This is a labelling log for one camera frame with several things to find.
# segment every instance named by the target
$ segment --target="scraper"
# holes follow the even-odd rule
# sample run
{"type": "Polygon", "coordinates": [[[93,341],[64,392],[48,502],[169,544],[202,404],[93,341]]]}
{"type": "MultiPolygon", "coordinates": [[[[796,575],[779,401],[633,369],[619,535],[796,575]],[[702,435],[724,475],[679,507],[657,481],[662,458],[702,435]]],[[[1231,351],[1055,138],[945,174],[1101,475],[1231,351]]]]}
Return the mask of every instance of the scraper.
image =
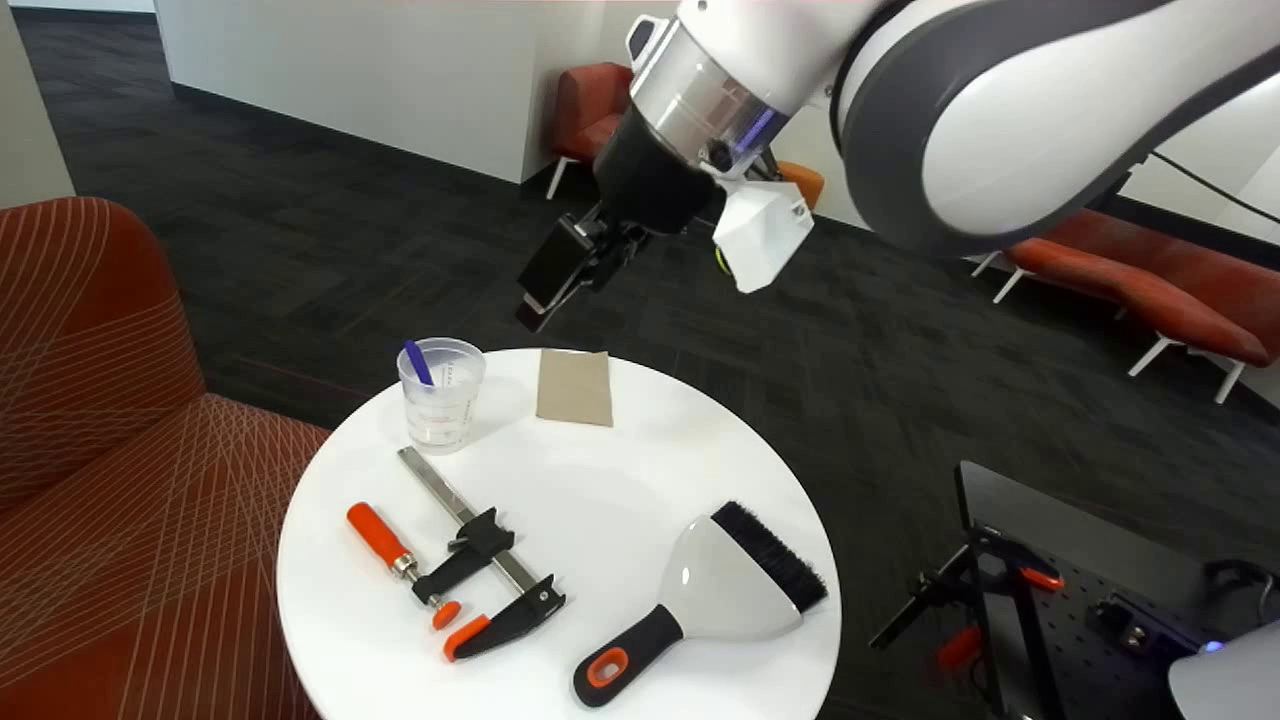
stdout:
{"type": "Polygon", "coordinates": [[[662,605],[592,651],[574,689],[590,709],[626,691],[675,641],[763,641],[800,623],[830,596],[825,582],[748,507],[730,502],[683,530],[662,605]]]}

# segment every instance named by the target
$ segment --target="dark carpet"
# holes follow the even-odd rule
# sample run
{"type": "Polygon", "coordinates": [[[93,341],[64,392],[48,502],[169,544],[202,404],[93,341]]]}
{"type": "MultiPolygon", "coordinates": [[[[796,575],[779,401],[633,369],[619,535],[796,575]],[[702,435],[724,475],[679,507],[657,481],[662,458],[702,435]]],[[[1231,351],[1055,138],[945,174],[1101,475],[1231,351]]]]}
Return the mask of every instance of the dark carpet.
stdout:
{"type": "Polygon", "coordinates": [[[844,572],[844,656],[830,718],[982,718],[924,671],[932,618],[865,650],[910,575],[958,544],[958,459],[1199,556],[1280,565],[1280,422],[1220,372],[1165,355],[1125,382],[1143,327],[1054,290],[1010,310],[1000,274],[914,259],[825,223],[759,295],[696,244],[657,244],[546,337],[518,321],[518,274],[590,175],[546,205],[459,170],[345,139],[164,81],[152,22],[18,13],[76,187],[164,238],[217,392],[336,424],[393,385],[406,337],[570,345],[666,369],[772,441],[844,572]]]}

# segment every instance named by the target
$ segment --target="round white table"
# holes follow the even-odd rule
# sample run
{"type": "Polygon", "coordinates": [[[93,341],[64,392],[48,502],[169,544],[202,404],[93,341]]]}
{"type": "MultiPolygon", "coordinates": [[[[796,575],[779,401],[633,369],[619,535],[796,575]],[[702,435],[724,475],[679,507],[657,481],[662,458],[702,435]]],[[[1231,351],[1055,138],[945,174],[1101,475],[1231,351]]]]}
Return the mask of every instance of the round white table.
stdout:
{"type": "MultiPolygon", "coordinates": [[[[279,623],[311,703],[332,720],[382,718],[818,718],[839,656],[834,544],[788,463],[730,410],[654,369],[612,361],[612,429],[537,422],[542,351],[490,351],[472,432],[425,453],[476,512],[497,507],[518,556],[557,572],[560,618],[476,661],[347,530],[368,502],[425,567],[459,530],[399,463],[406,401],[393,385],[357,410],[300,475],[276,560],[279,623]],[[586,709],[574,670],[641,621],[675,535],[724,502],[757,512],[830,583],[803,623],[772,641],[683,641],[609,709],[586,709]]],[[[522,589],[491,565],[453,593],[497,618],[522,589]]]]}

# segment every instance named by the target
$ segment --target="cup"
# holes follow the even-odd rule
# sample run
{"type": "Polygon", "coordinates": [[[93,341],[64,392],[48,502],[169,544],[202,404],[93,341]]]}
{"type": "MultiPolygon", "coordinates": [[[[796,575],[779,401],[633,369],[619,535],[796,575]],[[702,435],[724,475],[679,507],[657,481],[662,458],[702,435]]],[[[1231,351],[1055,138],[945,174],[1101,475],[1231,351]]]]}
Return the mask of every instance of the cup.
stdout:
{"type": "Polygon", "coordinates": [[[483,351],[455,337],[425,337],[413,345],[428,361],[428,385],[399,350],[398,372],[406,389],[407,441],[421,447],[455,445],[472,424],[472,404],[483,382],[483,351]]]}

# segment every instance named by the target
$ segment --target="table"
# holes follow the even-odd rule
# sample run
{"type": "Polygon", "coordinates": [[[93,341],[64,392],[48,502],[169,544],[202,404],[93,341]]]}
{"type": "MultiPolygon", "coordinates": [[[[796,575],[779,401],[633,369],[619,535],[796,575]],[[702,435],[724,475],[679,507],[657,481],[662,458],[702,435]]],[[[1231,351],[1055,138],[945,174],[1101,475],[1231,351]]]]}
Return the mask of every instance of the table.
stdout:
{"type": "MultiPolygon", "coordinates": [[[[1042,630],[1054,650],[1055,691],[1071,720],[1169,718],[1169,709],[1152,703],[1152,684],[1101,638],[1086,634],[1081,613],[1071,608],[1081,605],[1081,593],[1125,593],[1143,608],[1160,608],[1160,618],[1209,630],[1217,638],[1235,638],[1254,623],[1254,593],[1235,593],[1214,608],[1204,605],[1204,565],[1194,556],[1179,556],[1127,530],[1118,530],[1071,505],[1034,492],[982,463],[959,463],[958,481],[963,530],[1000,530],[1003,535],[1018,535],[1019,544],[1045,553],[1054,565],[1070,572],[1070,593],[1059,599],[1042,605],[1042,630]]],[[[1010,596],[984,593],[982,613],[989,630],[995,703],[1010,718],[1045,718],[1037,682],[1027,671],[1027,650],[1018,621],[1018,605],[1010,596]]]]}
{"type": "MultiPolygon", "coordinates": [[[[839,656],[839,575],[825,525],[788,463],[703,392],[612,361],[612,429],[537,422],[542,351],[490,351],[476,429],[428,453],[472,505],[502,507],[531,572],[570,596],[531,638],[450,663],[445,634],[347,530],[368,502],[437,567],[455,520],[398,459],[407,445],[399,389],[357,410],[300,475],[276,560],[279,623],[311,703],[332,720],[372,718],[818,718],[839,656]],[[724,502],[753,507],[830,583],[796,634],[748,645],[683,641],[609,709],[586,709],[574,670],[657,605],[683,525],[724,502]]],[[[518,599],[479,572],[472,613],[518,599]]]]}

